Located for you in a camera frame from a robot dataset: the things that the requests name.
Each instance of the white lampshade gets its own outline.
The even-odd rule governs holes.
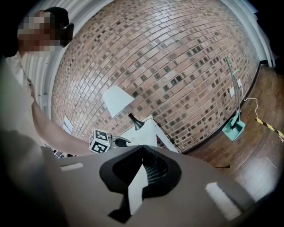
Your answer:
[[[124,107],[130,104],[134,98],[118,86],[112,86],[103,94],[103,100],[112,118]]]

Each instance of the teal dustpan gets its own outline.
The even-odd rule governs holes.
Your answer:
[[[235,74],[239,70],[232,72],[228,57],[225,56],[225,59],[226,59],[226,62],[229,66],[229,70],[230,70],[230,73],[231,73],[231,76],[232,76],[234,90],[236,91],[236,94],[235,94],[235,97],[236,97],[236,114],[225,125],[225,127],[222,129],[222,132],[225,133],[225,135],[232,142],[234,142],[244,131],[245,123],[240,120],[241,111],[240,111],[239,90],[237,88],[237,80],[236,80],[236,77],[235,77]]]

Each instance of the person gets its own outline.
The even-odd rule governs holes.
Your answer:
[[[52,51],[56,46],[67,46],[72,40],[73,29],[67,10],[60,7],[40,10],[4,27],[7,35],[2,51],[10,68],[1,63],[0,127],[29,136],[41,146],[43,140],[61,152],[88,155],[93,154],[88,142],[65,132],[41,110],[36,102],[34,86],[21,63],[27,53],[38,54]]]

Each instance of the black baseboard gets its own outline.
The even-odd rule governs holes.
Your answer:
[[[252,84],[251,84],[251,86],[250,86],[250,88],[249,88],[247,94],[245,95],[245,98],[247,98],[247,97],[250,95],[250,93],[251,93],[251,91],[252,91],[252,88],[254,87],[254,84],[255,84],[255,82],[256,82],[256,79],[257,79],[257,76],[258,76],[258,73],[259,73],[259,70],[260,70],[260,66],[261,66],[261,65],[266,65],[266,64],[268,64],[268,61],[267,61],[267,60],[264,60],[264,61],[260,61],[260,62],[259,62],[258,68],[257,68],[257,71],[256,71],[256,74],[255,74],[255,76],[254,76],[254,79],[253,79],[253,81],[252,81]],[[241,101],[240,106],[242,107],[243,104],[244,104],[244,100]],[[199,144],[195,145],[194,147],[192,147],[192,148],[190,148],[190,149],[184,151],[182,154],[185,154],[185,155],[190,154],[190,153],[194,152],[195,150],[197,150],[198,148],[200,148],[201,146],[203,146],[203,145],[204,145],[205,143],[207,143],[209,140],[213,139],[219,132],[222,131],[222,128],[229,122],[229,120],[230,120],[233,116],[235,116],[235,113],[233,113],[232,116],[229,117],[228,120],[226,120],[226,122],[225,122],[224,124],[222,124],[214,133],[212,133],[210,136],[208,136],[205,140],[203,140],[203,141],[200,142]]]

